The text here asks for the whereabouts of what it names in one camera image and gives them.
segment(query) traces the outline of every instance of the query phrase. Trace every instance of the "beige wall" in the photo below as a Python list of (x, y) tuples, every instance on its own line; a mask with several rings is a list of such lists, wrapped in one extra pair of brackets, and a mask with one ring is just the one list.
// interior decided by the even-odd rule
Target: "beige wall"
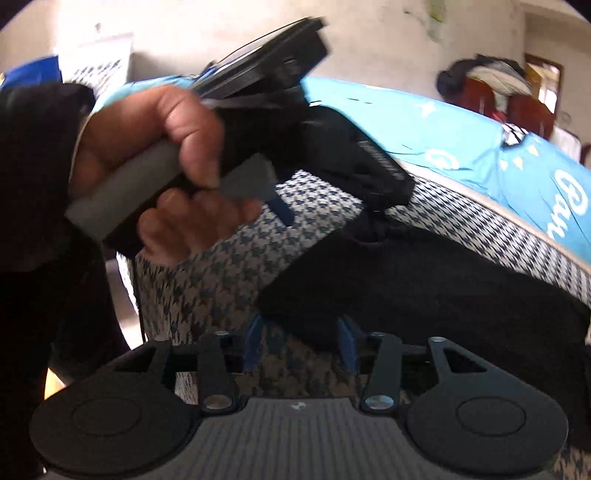
[(324, 16), (332, 54), (315, 74), (438, 97), (439, 70), (476, 53), (522, 61), (519, 0), (447, 0), (446, 22), (427, 34), (423, 0), (36, 0), (0, 34), (1, 68), (132, 32), (134, 77), (196, 73), (210, 60), (306, 15)]
[(572, 117), (565, 128), (591, 142), (591, 25), (528, 15), (525, 51), (564, 66), (560, 112)]
[(59, 0), (36, 0), (2, 30), (0, 72), (53, 52), (59, 5)]

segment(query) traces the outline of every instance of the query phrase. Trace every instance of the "houndstooth fabric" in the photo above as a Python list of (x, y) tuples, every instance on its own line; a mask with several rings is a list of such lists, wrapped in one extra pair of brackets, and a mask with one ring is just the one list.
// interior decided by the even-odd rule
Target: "houndstooth fabric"
[[(410, 205), (391, 209), (393, 217), (451, 238), (495, 263), (557, 285), (591, 304), (591, 278), (553, 247), (460, 194), (416, 180)], [(203, 332), (241, 328), (255, 313), (255, 299), (266, 285), (361, 211), (359, 200), (303, 171), (280, 186), (278, 193), (295, 212), (296, 222), (290, 228), (265, 208), (256, 223), (175, 269), (137, 259), (136, 295), (148, 338), (186, 343), (196, 341)], [(339, 358), (312, 351), (279, 327), (265, 327), (261, 349), (256, 371), (237, 378), (242, 394), (341, 396), (356, 395), (363, 386)], [(193, 375), (179, 376), (177, 394), (188, 403), (197, 401)], [(573, 463), (573, 458), (584, 461)], [(589, 458), (566, 450), (556, 471), (569, 480), (586, 478)]]

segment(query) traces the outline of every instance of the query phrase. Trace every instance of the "person's left hand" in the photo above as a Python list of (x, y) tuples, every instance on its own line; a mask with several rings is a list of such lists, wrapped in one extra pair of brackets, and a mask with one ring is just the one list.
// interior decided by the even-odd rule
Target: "person's left hand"
[(103, 108), (89, 120), (74, 162), (70, 195), (90, 193), (126, 160), (163, 135), (180, 144), (179, 162), (185, 175), (205, 187), (193, 198), (171, 189), (138, 221), (142, 253), (151, 261), (173, 267), (219, 239), (233, 235), (261, 213), (261, 202), (233, 203), (220, 195), (219, 166), (223, 125), (199, 99), (173, 86), (135, 93)]

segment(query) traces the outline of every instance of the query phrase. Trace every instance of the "metal screw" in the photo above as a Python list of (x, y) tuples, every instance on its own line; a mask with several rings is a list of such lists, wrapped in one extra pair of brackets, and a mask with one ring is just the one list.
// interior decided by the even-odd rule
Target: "metal screw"
[(232, 399), (227, 395), (209, 395), (203, 406), (208, 410), (223, 410), (232, 406)]
[(388, 410), (394, 406), (394, 399), (387, 395), (372, 395), (365, 399), (365, 404), (371, 410)]

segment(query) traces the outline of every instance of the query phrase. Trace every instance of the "black garment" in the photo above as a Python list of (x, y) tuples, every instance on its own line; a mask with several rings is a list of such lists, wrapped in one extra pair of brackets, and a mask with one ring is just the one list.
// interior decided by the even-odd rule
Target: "black garment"
[(129, 350), (99, 248), (63, 216), (74, 146), (93, 104), (81, 85), (0, 91), (3, 478), (41, 472), (28, 422), (43, 400), (50, 358), (74, 380)]
[(337, 351), (343, 314), (409, 344), (449, 338), (552, 396), (569, 417), (573, 445), (591, 450), (589, 308), (452, 240), (362, 214), (291, 264), (258, 307), (317, 349)]
[(521, 68), (518, 62), (509, 59), (499, 59), (497, 57), (485, 57), (484, 55), (477, 55), (475, 59), (458, 60), (453, 63), (448, 70), (443, 70), (437, 75), (437, 91), (442, 97), (448, 95), (456, 95), (461, 93), (466, 83), (466, 75), (475, 67), (490, 65), (496, 61), (504, 61), (519, 75), (525, 79), (525, 70)]

